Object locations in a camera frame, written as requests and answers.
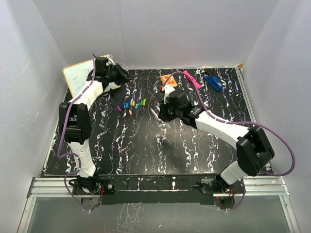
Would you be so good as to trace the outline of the salmon cap marker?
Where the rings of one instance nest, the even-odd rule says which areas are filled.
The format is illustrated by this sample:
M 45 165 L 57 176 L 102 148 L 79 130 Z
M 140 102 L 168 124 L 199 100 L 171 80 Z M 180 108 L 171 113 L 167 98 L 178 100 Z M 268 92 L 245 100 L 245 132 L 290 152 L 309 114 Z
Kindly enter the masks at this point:
M 150 108 L 150 110 L 151 110 L 152 114 L 154 115 L 155 119 L 156 119 L 158 122 L 163 123 L 163 121 L 158 117 L 158 115 L 156 114 L 156 112 L 155 112 L 152 108 Z

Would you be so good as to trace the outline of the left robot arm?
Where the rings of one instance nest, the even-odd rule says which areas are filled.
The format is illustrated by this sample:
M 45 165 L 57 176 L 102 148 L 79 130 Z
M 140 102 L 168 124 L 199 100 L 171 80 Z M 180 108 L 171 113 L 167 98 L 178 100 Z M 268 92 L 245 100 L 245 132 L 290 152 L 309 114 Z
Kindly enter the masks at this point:
M 59 105 L 60 143 L 57 158 L 73 156 L 77 171 L 75 175 L 86 178 L 84 189 L 94 194 L 100 189 L 100 181 L 93 176 L 96 167 L 92 161 L 89 138 L 92 133 L 89 110 L 104 92 L 119 88 L 132 80 L 118 63 L 110 57 L 93 57 L 91 69 L 82 90 L 69 102 Z

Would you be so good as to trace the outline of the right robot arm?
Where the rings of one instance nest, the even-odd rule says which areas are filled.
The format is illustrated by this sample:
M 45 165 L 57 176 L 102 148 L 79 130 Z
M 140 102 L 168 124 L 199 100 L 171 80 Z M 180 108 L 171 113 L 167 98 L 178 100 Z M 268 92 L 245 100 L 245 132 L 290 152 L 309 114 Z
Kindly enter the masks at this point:
M 234 183 L 248 176 L 257 176 L 274 158 L 275 153 L 264 132 L 256 123 L 246 127 L 243 122 L 230 122 L 213 114 L 205 105 L 193 106 L 182 90 L 168 84 L 172 75 L 163 81 L 160 91 L 164 98 L 159 104 L 157 118 L 170 122 L 176 118 L 185 125 L 211 133 L 230 144 L 237 152 L 237 160 L 220 172 L 206 189 L 229 192 Z

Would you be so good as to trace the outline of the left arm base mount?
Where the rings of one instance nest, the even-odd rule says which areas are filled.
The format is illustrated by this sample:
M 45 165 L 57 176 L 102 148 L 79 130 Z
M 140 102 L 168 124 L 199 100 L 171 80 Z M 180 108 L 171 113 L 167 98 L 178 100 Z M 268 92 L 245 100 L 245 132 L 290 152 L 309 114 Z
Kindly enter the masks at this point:
M 113 179 L 104 179 L 98 176 L 94 177 L 81 177 L 69 181 L 69 185 L 81 189 L 89 194 L 113 195 L 115 193 L 116 182 Z

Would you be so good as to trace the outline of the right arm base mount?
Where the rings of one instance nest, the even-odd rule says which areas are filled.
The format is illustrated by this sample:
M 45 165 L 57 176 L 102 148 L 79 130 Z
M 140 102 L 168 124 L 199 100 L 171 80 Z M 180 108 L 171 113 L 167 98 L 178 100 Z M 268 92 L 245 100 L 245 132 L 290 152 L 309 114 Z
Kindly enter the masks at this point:
M 223 180 L 216 178 L 202 178 L 196 182 L 195 187 L 203 194 L 228 194 L 230 197 L 237 194 L 245 194 L 244 185 L 237 181 L 233 184 L 227 184 Z

